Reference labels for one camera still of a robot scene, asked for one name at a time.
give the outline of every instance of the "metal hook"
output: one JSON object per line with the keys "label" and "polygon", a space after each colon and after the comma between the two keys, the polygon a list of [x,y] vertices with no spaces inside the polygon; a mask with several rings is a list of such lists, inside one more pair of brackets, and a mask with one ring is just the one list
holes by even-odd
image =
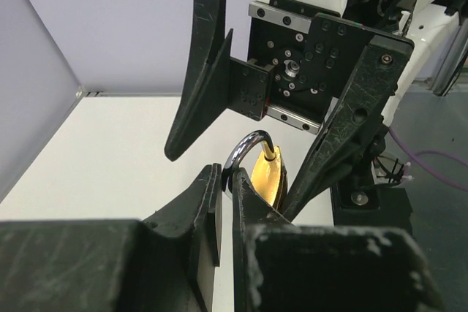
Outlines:
{"label": "metal hook", "polygon": [[263,151],[267,160],[273,161],[276,158],[273,141],[267,132],[259,130],[252,132],[243,138],[227,158],[227,161],[224,164],[224,168],[222,170],[222,190],[228,195],[229,198],[232,199],[233,173],[238,170],[239,165],[244,159],[245,155],[259,142],[262,143]]}

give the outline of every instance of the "padlock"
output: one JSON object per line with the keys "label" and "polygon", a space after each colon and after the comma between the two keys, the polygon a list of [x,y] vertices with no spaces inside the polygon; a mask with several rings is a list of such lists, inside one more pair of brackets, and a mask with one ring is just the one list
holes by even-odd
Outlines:
{"label": "padlock", "polygon": [[250,133],[233,149],[222,171],[223,191],[232,196],[232,174],[239,168],[245,155],[260,142],[263,150],[252,172],[251,182],[255,191],[270,206],[279,210],[287,193],[287,171],[279,146],[273,145],[270,135],[265,131]]}

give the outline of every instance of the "white table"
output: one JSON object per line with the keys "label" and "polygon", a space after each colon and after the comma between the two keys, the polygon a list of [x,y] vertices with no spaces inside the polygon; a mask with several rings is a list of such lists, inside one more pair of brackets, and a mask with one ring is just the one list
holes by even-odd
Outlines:
{"label": "white table", "polygon": [[[177,97],[88,98],[65,121],[0,204],[1,220],[144,219],[179,195],[206,164],[224,164],[255,129],[280,145],[291,184],[314,136],[272,118],[261,122],[226,111],[176,162],[164,144]],[[242,164],[252,170],[260,146]],[[233,311],[232,204],[223,198],[222,261],[213,311]],[[295,224],[333,225],[328,191],[311,201]]]}

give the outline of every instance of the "gray floor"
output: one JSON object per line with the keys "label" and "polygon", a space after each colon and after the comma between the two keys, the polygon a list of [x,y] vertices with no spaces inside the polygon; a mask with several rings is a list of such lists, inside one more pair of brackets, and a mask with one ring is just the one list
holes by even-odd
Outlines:
{"label": "gray floor", "polygon": [[[438,98],[429,93],[405,96],[392,125],[412,151],[433,149],[468,159],[468,94]],[[407,157],[394,141],[388,150]],[[468,170],[440,156],[421,156],[438,172],[468,186]],[[413,208],[415,239],[426,252],[447,311],[468,311],[468,193],[411,166],[415,178],[406,185]]]}

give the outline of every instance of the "silver shackle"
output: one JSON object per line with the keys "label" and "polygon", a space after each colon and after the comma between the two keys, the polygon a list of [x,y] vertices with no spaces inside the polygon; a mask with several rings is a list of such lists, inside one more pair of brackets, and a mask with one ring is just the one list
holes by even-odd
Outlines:
{"label": "silver shackle", "polygon": [[226,163],[221,174],[222,190],[228,195],[229,198],[233,198],[233,173],[239,169],[239,165],[244,159],[245,155],[253,149],[256,144],[262,143],[263,152],[265,153],[266,159],[273,161],[276,158],[275,147],[270,135],[263,131],[255,131],[245,136],[234,148]]}

